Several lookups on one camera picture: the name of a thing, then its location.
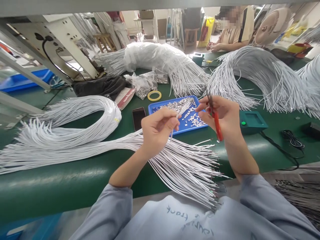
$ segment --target black phone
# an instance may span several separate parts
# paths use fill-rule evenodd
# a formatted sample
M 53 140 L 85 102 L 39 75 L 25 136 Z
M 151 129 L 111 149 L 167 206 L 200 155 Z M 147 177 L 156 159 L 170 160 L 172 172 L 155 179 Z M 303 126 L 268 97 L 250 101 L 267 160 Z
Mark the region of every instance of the black phone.
M 133 117 L 134 130 L 138 131 L 139 129 L 141 129 L 141 120 L 144 117 L 146 117 L 146 111 L 144 110 L 144 107 L 133 109 L 132 117 Z

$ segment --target green table surface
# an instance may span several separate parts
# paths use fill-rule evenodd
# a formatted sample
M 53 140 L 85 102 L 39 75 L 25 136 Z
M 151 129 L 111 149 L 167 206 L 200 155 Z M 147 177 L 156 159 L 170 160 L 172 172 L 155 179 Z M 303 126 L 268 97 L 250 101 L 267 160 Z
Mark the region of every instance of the green table surface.
M 205 58 L 212 60 L 219 55 L 221 53 L 209 53 L 205 55 Z M 292 68 L 296 70 L 304 65 L 304 61 L 297 61 L 292 64 Z M 137 74 L 143 72 L 147 72 L 147 70 L 138 69 L 136 71 Z M 246 79 L 241 78 L 238 83 L 243 89 L 254 88 L 250 92 L 252 94 L 261 94 L 260 89 Z M 162 93 L 160 101 L 174 98 L 173 94 L 169 97 L 169 84 L 159 85 L 158 89 Z M 14 97 L 40 108 L 73 96 L 74 93 L 69 89 L 52 91 L 49 94 L 44 94 L 43 91 L 36 89 L 27 94 L 20 92 L 14 95 Z M 119 126 L 106 140 L 117 139 L 133 132 L 132 110 L 144 107 L 148 114 L 148 105 L 151 103 L 153 102 L 148 99 L 142 101 L 134 96 L 122 111 L 122 120 Z M 300 152 L 282 139 L 280 131 L 290 129 L 297 137 L 301 138 L 305 144 L 305 158 L 299 160 L 300 164 L 320 161 L 320 142 L 306 137 L 300 130 L 300 126 L 305 123 L 314 121 L 320 124 L 320 121 L 297 111 L 270 114 L 263 109 L 262 105 L 258 106 L 256 110 L 269 125 L 265 134 L 293 155 L 299 155 Z M 101 115 L 102 112 L 96 112 L 66 124 L 65 127 L 86 128 L 98 120 Z M 0 130 L 2 136 L 0 147 L 3 148 L 8 144 L 9 138 L 12 141 L 16 132 L 15 129 Z M 174 138 L 188 144 L 196 144 L 210 138 L 213 138 L 212 142 L 217 140 L 216 134 L 209 127 L 181 133 L 175 135 Z M 245 136 L 245 140 L 261 172 L 293 166 L 289 159 L 259 134 Z M 213 149 L 220 157 L 220 171 L 229 177 L 235 177 L 228 162 L 224 144 L 217 143 Z M 89 159 L 1 175 L 0 223 L 92 206 L 108 183 L 112 173 L 132 154 L 133 152 L 130 150 L 112 150 Z M 149 164 L 146 164 L 142 169 L 132 186 L 132 190 L 134 198 L 169 191 Z

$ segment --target pliers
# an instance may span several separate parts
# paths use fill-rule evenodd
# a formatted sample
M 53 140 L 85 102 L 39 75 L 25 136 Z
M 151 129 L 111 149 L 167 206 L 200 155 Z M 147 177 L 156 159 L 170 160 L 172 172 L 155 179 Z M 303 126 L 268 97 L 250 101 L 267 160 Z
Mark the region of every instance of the pliers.
M 220 124 L 219 124 L 219 115 L 218 112 L 214 112 L 214 108 L 213 108 L 213 100 L 212 100 L 212 96 L 208 95 L 208 102 L 207 105 L 209 105 L 210 107 L 210 115 L 214 118 L 214 123 L 216 125 L 216 131 L 217 131 L 217 138 L 219 140 L 219 142 L 223 141 L 223 136 L 222 136 L 222 132 L 221 132 L 221 128 L 220 128 Z

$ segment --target green device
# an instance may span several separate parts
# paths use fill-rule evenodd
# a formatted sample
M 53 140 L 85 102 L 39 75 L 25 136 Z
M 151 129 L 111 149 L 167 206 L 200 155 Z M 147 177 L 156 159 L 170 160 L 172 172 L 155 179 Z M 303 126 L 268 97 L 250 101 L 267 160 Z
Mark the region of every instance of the green device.
M 202 66 L 202 62 L 204 59 L 203 53 L 194 53 L 192 57 L 192 61 L 194 61 L 195 64 L 197 64 L 199 67 Z
M 268 128 L 259 112 L 240 111 L 240 128 L 243 135 L 259 133 Z

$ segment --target chair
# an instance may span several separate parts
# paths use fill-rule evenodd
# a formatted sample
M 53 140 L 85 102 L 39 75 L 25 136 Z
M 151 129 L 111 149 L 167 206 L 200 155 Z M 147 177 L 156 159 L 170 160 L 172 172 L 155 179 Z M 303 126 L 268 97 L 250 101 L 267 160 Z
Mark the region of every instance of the chair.
M 185 38 L 184 38 L 184 47 L 193 46 L 194 49 L 197 48 L 197 34 L 198 34 L 199 28 L 196 29 L 185 29 L 186 32 Z
M 116 46 L 114 45 L 110 34 L 99 34 L 99 35 L 93 35 L 93 37 L 96 39 L 98 43 L 98 47 L 100 48 L 101 53 L 103 53 L 103 50 L 105 49 L 107 52 L 115 52 L 117 51 Z

